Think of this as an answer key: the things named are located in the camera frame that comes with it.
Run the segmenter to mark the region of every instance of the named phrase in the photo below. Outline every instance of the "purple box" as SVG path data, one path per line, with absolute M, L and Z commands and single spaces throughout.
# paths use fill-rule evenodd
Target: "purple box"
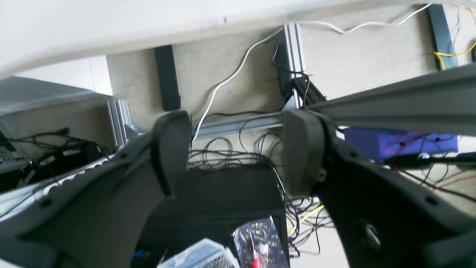
M 344 136 L 361 153 L 376 161 L 396 155 L 458 152 L 458 137 L 452 134 L 350 127 L 344 129 Z

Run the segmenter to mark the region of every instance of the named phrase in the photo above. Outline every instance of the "gray metal beam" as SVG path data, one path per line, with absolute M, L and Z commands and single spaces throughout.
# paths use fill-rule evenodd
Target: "gray metal beam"
M 108 110 L 112 133 L 114 134 L 114 143 L 117 149 L 123 148 L 132 139 L 144 134 L 141 129 L 132 123 L 129 113 L 129 104 L 126 101 L 109 101 Z
M 476 65 L 317 103 L 338 125 L 476 135 Z
M 233 134 L 237 133 L 240 130 L 242 132 L 246 132 L 280 126 L 283 126 L 281 112 L 268 113 L 264 115 L 238 118 L 224 122 L 204 124 L 200 128 L 197 139 Z

